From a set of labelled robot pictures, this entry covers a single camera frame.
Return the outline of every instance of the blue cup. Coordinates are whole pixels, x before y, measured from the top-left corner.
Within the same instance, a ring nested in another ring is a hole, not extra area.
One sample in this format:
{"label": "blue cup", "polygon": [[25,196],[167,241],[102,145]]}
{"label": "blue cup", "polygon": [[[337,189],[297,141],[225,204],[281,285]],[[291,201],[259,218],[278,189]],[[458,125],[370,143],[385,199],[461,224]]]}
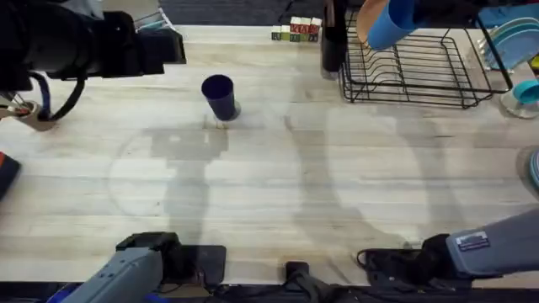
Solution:
{"label": "blue cup", "polygon": [[513,89],[513,96],[520,104],[535,104],[539,102],[539,81],[527,80],[519,83]]}
{"label": "blue cup", "polygon": [[229,77],[208,77],[202,83],[202,93],[219,120],[232,121],[239,116],[239,104],[234,100],[234,83]]}
{"label": "blue cup", "polygon": [[414,0],[389,0],[367,35],[373,50],[385,50],[418,28],[414,23],[414,4]]}

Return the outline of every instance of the wooden countertop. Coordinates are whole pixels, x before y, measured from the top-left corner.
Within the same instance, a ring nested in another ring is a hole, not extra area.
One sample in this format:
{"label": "wooden countertop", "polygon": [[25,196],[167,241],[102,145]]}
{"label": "wooden countertop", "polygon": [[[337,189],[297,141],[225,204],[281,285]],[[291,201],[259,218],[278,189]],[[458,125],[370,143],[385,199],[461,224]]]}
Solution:
{"label": "wooden countertop", "polygon": [[[318,45],[268,28],[182,27],[189,64],[92,79],[52,131],[0,123],[23,171],[0,203],[0,280],[82,281],[131,233],[175,231],[228,249],[226,282],[275,283],[306,260],[364,284],[355,253],[414,246],[536,207],[521,180],[539,120],[476,109],[347,104]],[[243,112],[224,125],[200,93],[230,76]],[[72,82],[51,82],[55,105]],[[537,287],[537,274],[478,285]]]}

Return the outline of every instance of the blue plastic cup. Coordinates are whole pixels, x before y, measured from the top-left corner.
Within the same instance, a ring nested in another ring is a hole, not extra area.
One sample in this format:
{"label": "blue plastic cup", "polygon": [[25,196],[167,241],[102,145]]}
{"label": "blue plastic cup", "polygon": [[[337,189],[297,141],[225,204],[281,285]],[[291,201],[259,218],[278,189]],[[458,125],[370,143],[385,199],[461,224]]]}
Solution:
{"label": "blue plastic cup", "polygon": [[389,0],[367,35],[373,50],[385,50],[418,28],[414,23],[414,4],[414,0]]}
{"label": "blue plastic cup", "polygon": [[239,116],[239,104],[234,99],[234,83],[229,77],[208,77],[202,83],[202,93],[219,120],[232,121]]}

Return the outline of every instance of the black wire dish rack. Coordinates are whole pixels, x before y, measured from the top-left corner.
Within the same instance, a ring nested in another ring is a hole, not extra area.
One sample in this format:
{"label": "black wire dish rack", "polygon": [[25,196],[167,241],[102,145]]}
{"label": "black wire dish rack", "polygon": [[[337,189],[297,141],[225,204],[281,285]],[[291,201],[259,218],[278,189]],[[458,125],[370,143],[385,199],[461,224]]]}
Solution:
{"label": "black wire dish rack", "polygon": [[[486,72],[467,29],[421,29],[386,50],[373,50],[356,34],[358,8],[346,14],[348,49],[339,81],[351,103],[398,102],[469,109],[513,84],[499,54],[499,71]],[[481,20],[477,40],[495,50]]]}

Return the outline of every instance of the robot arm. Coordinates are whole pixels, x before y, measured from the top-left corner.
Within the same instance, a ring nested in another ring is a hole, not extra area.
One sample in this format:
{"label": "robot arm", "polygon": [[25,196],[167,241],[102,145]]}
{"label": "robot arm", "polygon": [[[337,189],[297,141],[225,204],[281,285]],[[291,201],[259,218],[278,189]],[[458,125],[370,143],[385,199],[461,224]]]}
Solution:
{"label": "robot arm", "polygon": [[473,277],[539,270],[539,209],[446,239],[458,273]]}
{"label": "robot arm", "polygon": [[77,288],[65,303],[137,303],[163,279],[160,252],[147,247],[117,252],[90,280]]}
{"label": "robot arm", "polygon": [[538,227],[536,209],[477,229],[431,237],[401,280],[426,285],[434,278],[472,281],[539,270]]}
{"label": "robot arm", "polygon": [[171,232],[135,234],[116,247],[116,254],[65,303],[137,303],[163,281],[185,275],[178,236]]}

